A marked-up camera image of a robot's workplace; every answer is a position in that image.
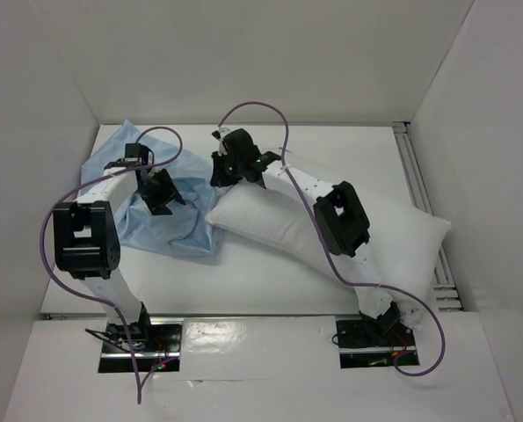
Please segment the light blue pillowcase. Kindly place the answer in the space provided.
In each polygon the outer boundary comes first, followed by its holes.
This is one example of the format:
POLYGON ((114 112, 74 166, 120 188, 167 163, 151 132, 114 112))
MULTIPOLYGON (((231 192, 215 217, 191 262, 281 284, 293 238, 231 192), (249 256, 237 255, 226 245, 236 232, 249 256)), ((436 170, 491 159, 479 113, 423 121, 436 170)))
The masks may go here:
MULTIPOLYGON (((135 141, 139 134, 125 120, 82 165, 81 182, 102 176, 105 165, 124 156, 125 144, 135 141)), ((141 143, 151 148, 157 162, 162 162, 178 151, 175 139, 175 144, 170 144, 145 135, 141 143)), ((160 168, 168 171, 185 205, 172 201, 167 205, 171 215, 152 215, 140 195, 134 194, 114 215, 121 245, 175 258, 213 256, 222 240, 222 230, 209 224, 206 216, 224 194, 210 185, 213 165, 183 149, 174 162, 160 168)))

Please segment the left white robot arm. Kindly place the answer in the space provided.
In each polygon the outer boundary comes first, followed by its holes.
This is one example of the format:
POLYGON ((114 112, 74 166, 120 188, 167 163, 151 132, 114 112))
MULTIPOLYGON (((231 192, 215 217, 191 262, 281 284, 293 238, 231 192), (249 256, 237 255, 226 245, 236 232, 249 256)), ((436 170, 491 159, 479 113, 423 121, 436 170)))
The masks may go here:
POLYGON ((114 214, 134 194, 152 215, 170 215, 167 204, 183 200, 168 171, 136 162, 110 163, 102 177, 73 201, 52 210, 54 260, 58 269, 80 280, 107 314, 106 335, 131 349, 153 340, 149 313, 131 292, 119 270, 121 247, 114 214))

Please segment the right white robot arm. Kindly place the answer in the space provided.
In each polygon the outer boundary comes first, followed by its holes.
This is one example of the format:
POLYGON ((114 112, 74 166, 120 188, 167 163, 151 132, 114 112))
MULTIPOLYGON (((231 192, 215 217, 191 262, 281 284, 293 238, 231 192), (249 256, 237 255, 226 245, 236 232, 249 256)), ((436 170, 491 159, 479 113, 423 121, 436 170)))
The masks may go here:
POLYGON ((212 186, 229 190, 208 214, 212 224, 337 276, 356 291, 367 341, 392 337, 400 311, 379 287, 370 221, 350 183, 312 177, 273 152, 215 152, 212 159, 212 186))

